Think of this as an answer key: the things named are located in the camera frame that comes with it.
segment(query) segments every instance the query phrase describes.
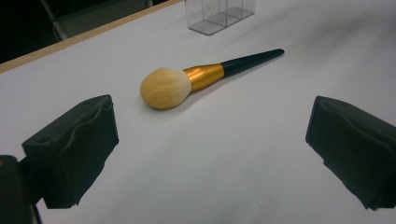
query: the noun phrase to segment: dark green handle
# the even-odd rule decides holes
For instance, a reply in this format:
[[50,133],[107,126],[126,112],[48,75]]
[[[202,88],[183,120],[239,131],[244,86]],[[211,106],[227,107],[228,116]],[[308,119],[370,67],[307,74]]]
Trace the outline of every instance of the dark green handle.
[[283,49],[273,49],[270,51],[266,51],[263,53],[253,54],[246,57],[233,59],[224,63],[221,63],[221,66],[224,69],[224,76],[230,77],[235,74],[244,72],[249,68],[257,66],[261,63],[268,62],[273,60],[276,57],[281,56],[285,53]]

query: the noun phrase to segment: clear plastic container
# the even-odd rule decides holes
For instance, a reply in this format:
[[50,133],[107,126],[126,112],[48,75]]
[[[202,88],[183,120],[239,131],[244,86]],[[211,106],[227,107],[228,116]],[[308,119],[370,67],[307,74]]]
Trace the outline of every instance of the clear plastic container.
[[188,27],[204,35],[253,15],[256,0],[184,0]]

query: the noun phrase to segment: gold ferrule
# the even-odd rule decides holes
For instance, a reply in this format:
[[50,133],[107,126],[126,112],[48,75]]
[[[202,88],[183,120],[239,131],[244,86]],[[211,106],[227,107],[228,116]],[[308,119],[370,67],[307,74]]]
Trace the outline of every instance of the gold ferrule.
[[205,88],[224,77],[224,69],[219,63],[195,66],[183,71],[190,80],[191,91]]

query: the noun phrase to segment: makeup brush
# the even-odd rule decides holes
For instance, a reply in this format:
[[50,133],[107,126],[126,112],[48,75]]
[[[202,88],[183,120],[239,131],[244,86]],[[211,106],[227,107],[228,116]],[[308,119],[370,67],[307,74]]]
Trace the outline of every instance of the makeup brush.
[[143,80],[140,95],[143,101],[153,108],[169,109],[180,105],[192,91],[203,89],[223,77],[230,77],[268,62],[284,52],[283,49],[274,49],[224,63],[194,66],[183,71],[159,68]]

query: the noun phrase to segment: wooden edge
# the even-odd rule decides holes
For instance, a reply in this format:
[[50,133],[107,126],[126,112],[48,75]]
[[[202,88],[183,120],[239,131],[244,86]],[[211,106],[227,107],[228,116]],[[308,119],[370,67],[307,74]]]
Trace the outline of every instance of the wooden edge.
[[23,56],[21,56],[19,58],[13,59],[11,61],[8,61],[8,62],[5,62],[5,63],[1,63],[0,64],[0,74],[6,72],[8,70],[11,70],[13,68],[16,68],[18,66],[21,66],[21,65],[24,65],[26,63],[30,63],[30,62],[32,62],[34,60],[40,59],[42,57],[45,57],[45,56],[47,56],[47,55],[49,55],[51,53],[54,53],[54,52],[56,52],[58,50],[66,49],[66,48],[68,48],[70,46],[73,46],[73,45],[75,45],[75,44],[77,44],[79,42],[82,42],[82,41],[84,41],[86,39],[92,38],[92,37],[94,37],[96,35],[99,35],[99,34],[101,34],[103,32],[106,32],[108,30],[114,29],[114,28],[116,28],[118,26],[121,26],[121,25],[127,23],[127,22],[134,21],[134,20],[136,20],[138,18],[144,17],[144,16],[146,16],[146,15],[148,15],[150,13],[156,12],[158,10],[161,10],[161,9],[165,8],[165,7],[170,7],[170,6],[172,6],[172,5],[176,4],[176,3],[179,3],[181,1],[183,1],[183,0],[168,0],[168,1],[166,1],[164,3],[161,3],[161,4],[157,5],[157,6],[149,7],[149,8],[146,8],[144,10],[138,11],[138,12],[136,12],[136,13],[130,15],[130,16],[121,18],[121,19],[119,19],[117,21],[110,22],[108,24],[105,24],[103,26],[100,26],[98,28],[90,30],[88,32],[85,32],[85,33],[83,33],[81,35],[75,35],[73,37],[70,37],[70,38],[68,38],[66,40],[63,40],[63,41],[58,42],[56,44],[50,45],[48,47],[45,47],[43,49],[39,49],[39,50],[36,50],[36,51],[34,51],[32,53],[28,53],[28,54],[23,55]]

